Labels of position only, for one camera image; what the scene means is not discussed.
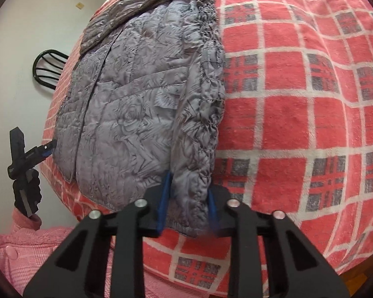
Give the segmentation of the grey quilted floral jacket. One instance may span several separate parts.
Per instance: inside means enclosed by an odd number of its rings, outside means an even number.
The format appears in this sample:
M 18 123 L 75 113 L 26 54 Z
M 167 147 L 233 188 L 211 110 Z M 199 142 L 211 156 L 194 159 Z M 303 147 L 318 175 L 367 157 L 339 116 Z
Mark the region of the grey quilted floral jacket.
M 94 17 L 56 117 L 54 162 L 112 211 L 172 175 L 166 225 L 209 227 L 225 52 L 214 0 L 119 0 Z

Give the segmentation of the red plaid bed blanket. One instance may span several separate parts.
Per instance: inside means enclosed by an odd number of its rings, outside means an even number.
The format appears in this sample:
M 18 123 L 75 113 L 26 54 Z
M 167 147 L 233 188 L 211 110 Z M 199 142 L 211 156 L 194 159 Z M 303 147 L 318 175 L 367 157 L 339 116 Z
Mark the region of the red plaid bed blanket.
M 215 0 L 226 113 L 213 179 L 285 211 L 339 273 L 373 257 L 373 8 Z

